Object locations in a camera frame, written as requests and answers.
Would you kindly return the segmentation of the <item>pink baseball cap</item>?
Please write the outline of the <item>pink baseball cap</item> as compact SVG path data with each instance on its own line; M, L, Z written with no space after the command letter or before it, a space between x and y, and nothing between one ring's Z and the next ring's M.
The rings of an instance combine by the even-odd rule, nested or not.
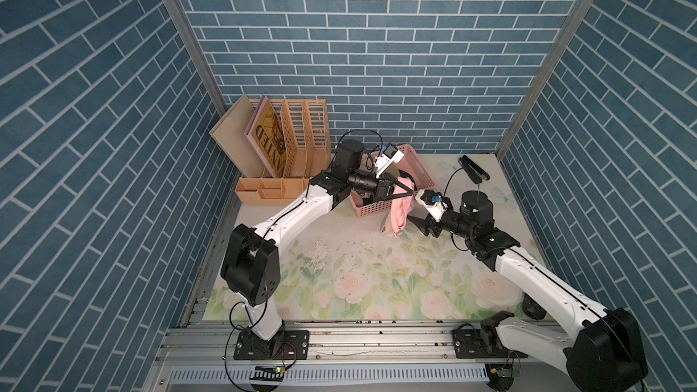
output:
M407 225L408 214L414 209L414 204L412 195L392 201L390 211L381 225L380 233L388 237L399 236Z

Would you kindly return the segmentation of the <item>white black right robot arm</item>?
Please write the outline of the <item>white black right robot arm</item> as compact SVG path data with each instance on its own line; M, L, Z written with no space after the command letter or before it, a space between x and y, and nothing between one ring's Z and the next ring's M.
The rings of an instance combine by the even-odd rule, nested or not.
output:
M464 192L459 208L433 190L418 192L416 201L428 215L412 222L425 236L461 237L478 261L522 290L564 330L554 333L501 310L480 323L486 353L524 353L565 373L581 391L626 391L644 383L649 368L635 317L622 308L609 310L542 266L497 228L486 194Z

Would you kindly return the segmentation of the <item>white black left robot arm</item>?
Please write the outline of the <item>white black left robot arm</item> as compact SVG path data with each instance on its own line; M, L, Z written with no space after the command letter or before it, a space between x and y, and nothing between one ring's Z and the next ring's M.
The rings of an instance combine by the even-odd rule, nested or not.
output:
M374 159L363 143L338 144L329 166L312 177L305 191L268 220L248 227L236 226L221 265L221 278L241 298L249 324L239 327L234 357L238 360L280 359L283 350L299 339L287 339L286 327L275 307L273 294L281 283L281 255L314 221L333 211L350 194L374 201L394 201L413 196L415 189L388 172L404 158L393 144ZM372 168L362 164L372 161Z

